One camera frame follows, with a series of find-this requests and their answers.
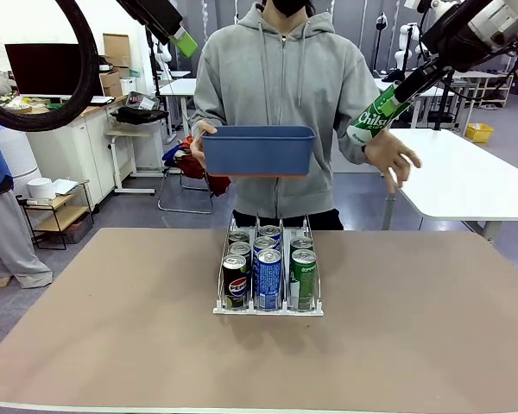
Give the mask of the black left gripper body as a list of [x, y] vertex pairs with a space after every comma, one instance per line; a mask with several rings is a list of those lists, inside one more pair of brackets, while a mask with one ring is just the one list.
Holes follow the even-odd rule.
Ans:
[[117, 0], [117, 3], [136, 21], [149, 22], [150, 14], [141, 5], [140, 1], [134, 0]]

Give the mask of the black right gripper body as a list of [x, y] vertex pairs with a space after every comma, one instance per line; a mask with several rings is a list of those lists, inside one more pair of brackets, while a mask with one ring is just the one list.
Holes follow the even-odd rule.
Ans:
[[490, 57], [488, 47], [457, 10], [447, 10], [422, 36], [421, 41], [433, 56], [429, 72], [467, 72]]

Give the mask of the person's left hand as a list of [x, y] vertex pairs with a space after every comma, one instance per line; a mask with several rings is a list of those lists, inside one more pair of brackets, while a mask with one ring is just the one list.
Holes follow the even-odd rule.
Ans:
[[384, 177], [390, 194], [408, 181], [411, 166], [422, 167], [418, 155], [388, 129], [383, 129], [366, 144], [364, 154]]

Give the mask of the person's right hand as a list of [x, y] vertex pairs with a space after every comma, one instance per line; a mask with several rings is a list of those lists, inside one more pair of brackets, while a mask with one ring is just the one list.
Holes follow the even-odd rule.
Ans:
[[215, 135], [217, 129], [205, 120], [199, 120], [195, 123], [197, 134], [193, 137], [193, 142], [190, 145], [193, 158], [206, 169], [205, 152], [203, 145], [203, 134]]

